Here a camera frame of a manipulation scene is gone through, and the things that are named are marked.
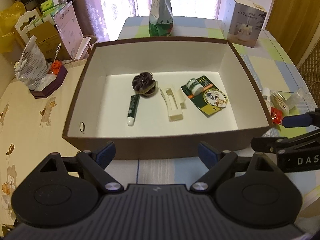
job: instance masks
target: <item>wooden door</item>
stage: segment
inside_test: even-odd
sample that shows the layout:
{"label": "wooden door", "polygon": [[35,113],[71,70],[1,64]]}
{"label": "wooden door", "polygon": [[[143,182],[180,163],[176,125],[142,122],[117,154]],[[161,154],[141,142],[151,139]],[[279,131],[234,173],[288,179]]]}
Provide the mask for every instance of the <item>wooden door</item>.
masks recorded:
{"label": "wooden door", "polygon": [[275,0],[266,26],[295,65],[320,22],[320,0]]}

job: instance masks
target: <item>tablecloth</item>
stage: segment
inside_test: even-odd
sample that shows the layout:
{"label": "tablecloth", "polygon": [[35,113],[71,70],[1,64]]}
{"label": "tablecloth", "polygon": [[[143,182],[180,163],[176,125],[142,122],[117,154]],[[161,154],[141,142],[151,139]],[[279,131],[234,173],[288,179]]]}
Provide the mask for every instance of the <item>tablecloth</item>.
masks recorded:
{"label": "tablecloth", "polygon": [[[174,17],[173,35],[223,38],[219,21]],[[148,17],[128,18],[119,39],[148,36]],[[314,110],[316,104],[303,79],[281,46],[267,31],[262,31],[254,49],[235,45],[249,67],[260,89],[268,87],[289,96],[303,87],[307,97],[291,114]],[[63,85],[51,96],[34,99],[28,88],[13,80],[0,98],[0,223],[12,225],[14,214],[10,199],[15,188],[50,152],[74,156],[78,150],[62,139],[62,129],[76,84],[85,60],[66,64],[68,74]],[[314,127],[280,130],[273,136],[293,137],[314,130]],[[245,149],[240,155],[250,156]],[[124,186],[128,183],[185,183],[187,187],[201,177],[207,168],[198,157],[166,160],[114,160],[106,171]],[[307,207],[320,194],[319,171],[288,175],[304,196]]]}

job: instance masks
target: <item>orange object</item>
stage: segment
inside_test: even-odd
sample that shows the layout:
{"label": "orange object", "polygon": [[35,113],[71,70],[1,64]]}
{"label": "orange object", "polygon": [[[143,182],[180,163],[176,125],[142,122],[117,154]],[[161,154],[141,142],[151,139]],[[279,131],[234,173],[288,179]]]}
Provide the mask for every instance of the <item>orange object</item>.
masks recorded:
{"label": "orange object", "polygon": [[51,71],[52,71],[52,73],[55,74],[55,75],[58,75],[61,66],[62,66],[61,61],[56,60],[55,62],[53,62],[53,63],[51,64]]}

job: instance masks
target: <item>white chair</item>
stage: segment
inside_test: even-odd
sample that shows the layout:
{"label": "white chair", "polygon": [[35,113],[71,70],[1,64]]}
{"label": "white chair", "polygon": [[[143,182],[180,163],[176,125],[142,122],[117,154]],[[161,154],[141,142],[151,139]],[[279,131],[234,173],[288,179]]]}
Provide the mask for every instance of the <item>white chair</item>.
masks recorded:
{"label": "white chair", "polygon": [[31,19],[39,19],[40,14],[37,9],[34,9],[32,11],[25,12],[23,15],[19,17],[18,22],[14,26],[17,30],[17,33],[21,36],[24,43],[27,44],[29,41],[29,37],[27,35],[28,27]]}

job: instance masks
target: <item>quilted brown fabric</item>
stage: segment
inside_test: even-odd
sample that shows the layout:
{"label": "quilted brown fabric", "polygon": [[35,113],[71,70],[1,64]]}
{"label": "quilted brown fabric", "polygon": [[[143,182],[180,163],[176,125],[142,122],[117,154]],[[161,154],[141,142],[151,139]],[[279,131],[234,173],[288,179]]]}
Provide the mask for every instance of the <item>quilted brown fabric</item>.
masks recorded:
{"label": "quilted brown fabric", "polygon": [[317,106],[320,107],[320,40],[313,47],[310,55],[298,70],[306,82]]}

